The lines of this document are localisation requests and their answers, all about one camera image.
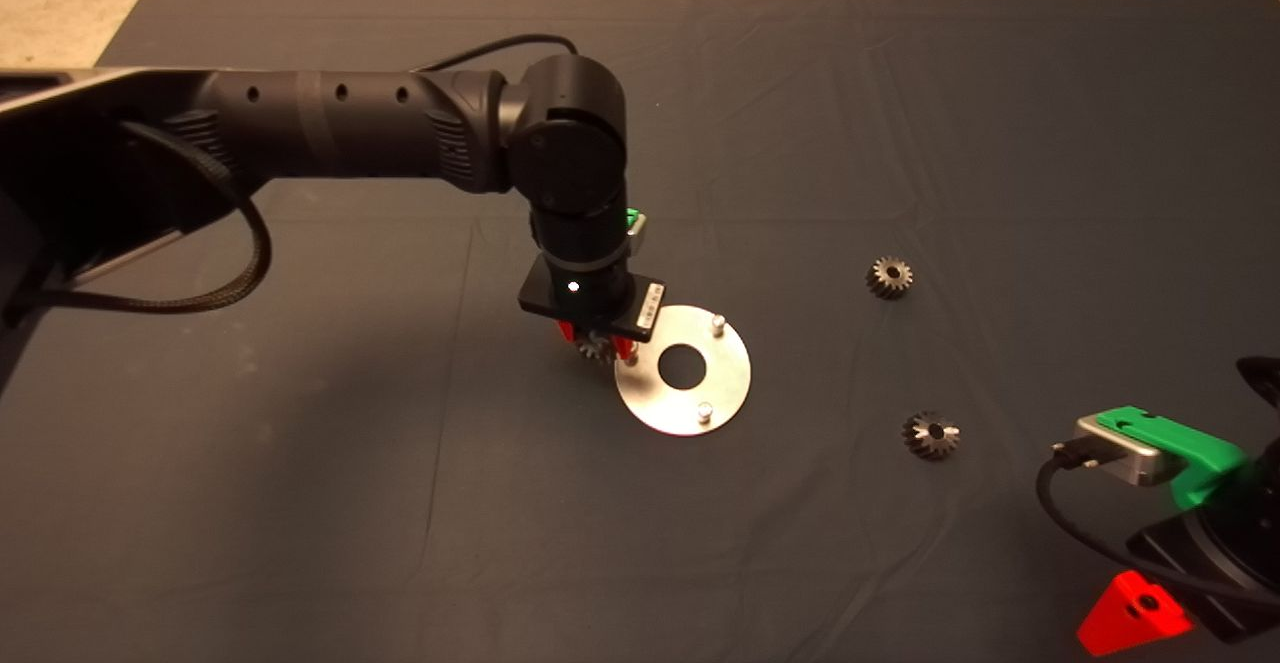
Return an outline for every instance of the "center hole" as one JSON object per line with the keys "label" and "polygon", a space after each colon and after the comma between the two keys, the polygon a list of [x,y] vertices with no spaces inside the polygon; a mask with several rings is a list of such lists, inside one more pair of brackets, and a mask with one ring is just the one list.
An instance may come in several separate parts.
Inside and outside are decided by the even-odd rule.
{"label": "center hole", "polygon": [[672,346],[658,358],[658,375],[671,388],[689,390],[707,378],[707,361],[691,346]]}

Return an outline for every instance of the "black cover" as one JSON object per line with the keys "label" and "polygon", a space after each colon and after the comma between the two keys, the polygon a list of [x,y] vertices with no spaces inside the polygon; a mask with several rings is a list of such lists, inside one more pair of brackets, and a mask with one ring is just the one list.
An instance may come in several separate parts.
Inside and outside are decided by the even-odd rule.
{"label": "black cover", "polygon": [[[1039,513],[1046,447],[1125,403],[1275,436],[1233,361],[1280,346],[1276,0],[142,0],[102,63],[403,69],[531,29],[622,79],[635,270],[737,326],[742,412],[658,435],[521,314],[518,197],[276,180],[242,305],[37,326],[0,659],[1082,660],[1116,571]],[[96,288],[204,291],[247,243],[229,218]],[[883,253],[901,302],[865,291]],[[963,427],[943,463],[901,443],[922,408]],[[1117,541],[1172,508],[1059,489]]]}

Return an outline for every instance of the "green 3d-printed part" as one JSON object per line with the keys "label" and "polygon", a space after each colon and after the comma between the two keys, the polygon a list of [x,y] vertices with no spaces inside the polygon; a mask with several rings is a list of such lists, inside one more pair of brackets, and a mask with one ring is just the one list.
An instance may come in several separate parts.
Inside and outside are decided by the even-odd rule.
{"label": "green 3d-printed part", "polygon": [[1247,461],[1238,445],[1156,413],[1148,413],[1133,404],[1097,413],[1097,421],[1120,435],[1165,453],[1178,454],[1187,461],[1187,468],[1169,484],[1174,503],[1183,511],[1204,503],[1222,481],[1222,476]]}

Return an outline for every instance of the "label sticker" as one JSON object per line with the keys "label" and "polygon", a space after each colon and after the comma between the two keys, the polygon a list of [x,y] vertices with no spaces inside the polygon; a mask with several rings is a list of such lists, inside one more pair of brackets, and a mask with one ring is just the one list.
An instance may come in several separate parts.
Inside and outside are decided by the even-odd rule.
{"label": "label sticker", "polygon": [[645,330],[653,328],[654,317],[658,317],[658,307],[662,306],[663,291],[667,291],[667,285],[649,284],[649,291],[645,291],[644,294],[644,305],[640,306],[640,317],[636,317],[637,326],[643,326]]}

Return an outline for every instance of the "connector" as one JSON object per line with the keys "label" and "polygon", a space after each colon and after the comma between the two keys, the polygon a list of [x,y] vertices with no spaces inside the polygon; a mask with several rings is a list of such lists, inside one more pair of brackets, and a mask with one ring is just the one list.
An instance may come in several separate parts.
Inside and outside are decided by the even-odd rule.
{"label": "connector", "polygon": [[1084,435],[1065,443],[1055,443],[1053,458],[1064,471],[1075,468],[1097,468],[1102,463],[1111,463],[1124,458],[1129,452],[1117,443],[1098,438],[1097,435]]}

